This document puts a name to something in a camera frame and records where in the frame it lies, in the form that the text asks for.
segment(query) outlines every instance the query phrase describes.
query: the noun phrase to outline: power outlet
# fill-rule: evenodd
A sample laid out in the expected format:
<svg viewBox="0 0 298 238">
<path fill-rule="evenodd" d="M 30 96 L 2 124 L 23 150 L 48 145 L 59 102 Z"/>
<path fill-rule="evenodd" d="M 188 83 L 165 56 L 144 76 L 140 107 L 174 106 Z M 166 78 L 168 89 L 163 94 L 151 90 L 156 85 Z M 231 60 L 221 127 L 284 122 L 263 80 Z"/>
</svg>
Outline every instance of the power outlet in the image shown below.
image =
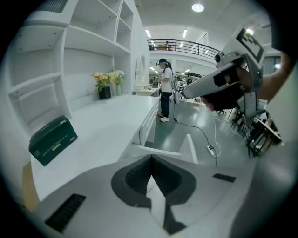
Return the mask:
<svg viewBox="0 0 298 238">
<path fill-rule="evenodd" d="M 209 152 L 209 154 L 214 157 L 214 152 L 212 150 L 213 148 L 211 146 L 207 146 L 207 151 Z"/>
</svg>

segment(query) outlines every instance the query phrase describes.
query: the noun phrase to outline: human hand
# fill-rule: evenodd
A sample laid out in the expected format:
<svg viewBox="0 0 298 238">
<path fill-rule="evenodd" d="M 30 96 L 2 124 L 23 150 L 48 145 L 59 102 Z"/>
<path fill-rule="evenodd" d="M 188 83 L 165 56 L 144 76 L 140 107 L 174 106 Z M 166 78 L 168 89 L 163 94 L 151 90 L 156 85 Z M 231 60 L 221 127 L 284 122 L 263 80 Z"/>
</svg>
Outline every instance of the human hand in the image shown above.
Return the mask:
<svg viewBox="0 0 298 238">
<path fill-rule="evenodd" d="M 243 68 L 236 68 L 237 75 L 239 77 L 239 82 L 245 87 L 246 91 L 249 91 L 251 89 L 251 76 L 248 71 L 246 71 Z M 225 75 L 225 80 L 227 83 L 230 83 L 230 76 Z M 201 101 L 210 109 L 210 111 L 214 111 L 214 104 L 208 102 L 208 100 L 204 97 L 201 97 Z"/>
</svg>

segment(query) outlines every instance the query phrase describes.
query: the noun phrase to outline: ceiling light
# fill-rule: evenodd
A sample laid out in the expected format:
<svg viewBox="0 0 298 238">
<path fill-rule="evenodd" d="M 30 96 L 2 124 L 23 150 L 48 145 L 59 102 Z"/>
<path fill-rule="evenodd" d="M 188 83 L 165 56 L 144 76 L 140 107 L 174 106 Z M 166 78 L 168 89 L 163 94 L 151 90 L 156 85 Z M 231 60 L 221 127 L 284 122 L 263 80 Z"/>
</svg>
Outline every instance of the ceiling light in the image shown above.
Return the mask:
<svg viewBox="0 0 298 238">
<path fill-rule="evenodd" d="M 148 30 L 145 30 L 145 32 L 147 33 L 148 37 L 151 37 L 150 32 Z"/>
<path fill-rule="evenodd" d="M 183 32 L 183 38 L 185 38 L 186 33 L 187 33 L 187 30 L 184 30 L 184 32 Z"/>
<path fill-rule="evenodd" d="M 196 3 L 196 4 L 192 5 L 191 9 L 197 13 L 200 13 L 200 12 L 204 11 L 204 6 L 202 4 Z"/>
<path fill-rule="evenodd" d="M 248 33 L 249 35 L 253 35 L 254 34 L 254 31 L 251 30 L 251 29 L 246 29 L 246 33 Z"/>
</svg>

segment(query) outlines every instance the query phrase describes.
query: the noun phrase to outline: balcony railing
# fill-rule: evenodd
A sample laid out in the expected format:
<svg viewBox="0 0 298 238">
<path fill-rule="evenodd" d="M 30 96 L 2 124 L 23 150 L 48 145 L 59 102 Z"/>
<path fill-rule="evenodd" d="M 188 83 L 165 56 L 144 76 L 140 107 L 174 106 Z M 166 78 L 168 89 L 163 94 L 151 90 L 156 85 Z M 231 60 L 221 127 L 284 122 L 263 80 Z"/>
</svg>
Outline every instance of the balcony railing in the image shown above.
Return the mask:
<svg viewBox="0 0 298 238">
<path fill-rule="evenodd" d="M 147 42 L 150 50 L 178 51 L 196 54 L 209 59 L 214 59 L 214 56 L 219 52 L 219 50 L 212 47 L 187 40 L 149 39 Z"/>
</svg>

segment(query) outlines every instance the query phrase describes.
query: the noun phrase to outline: green tissue box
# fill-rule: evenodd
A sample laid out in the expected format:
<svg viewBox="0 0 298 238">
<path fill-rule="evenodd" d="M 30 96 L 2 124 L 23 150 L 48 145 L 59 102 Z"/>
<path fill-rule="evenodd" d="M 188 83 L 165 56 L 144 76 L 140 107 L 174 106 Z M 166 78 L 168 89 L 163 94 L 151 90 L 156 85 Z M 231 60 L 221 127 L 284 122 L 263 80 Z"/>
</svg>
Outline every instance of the green tissue box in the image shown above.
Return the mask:
<svg viewBox="0 0 298 238">
<path fill-rule="evenodd" d="M 29 152 L 46 166 L 77 138 L 68 118 L 60 116 L 31 137 Z"/>
</svg>

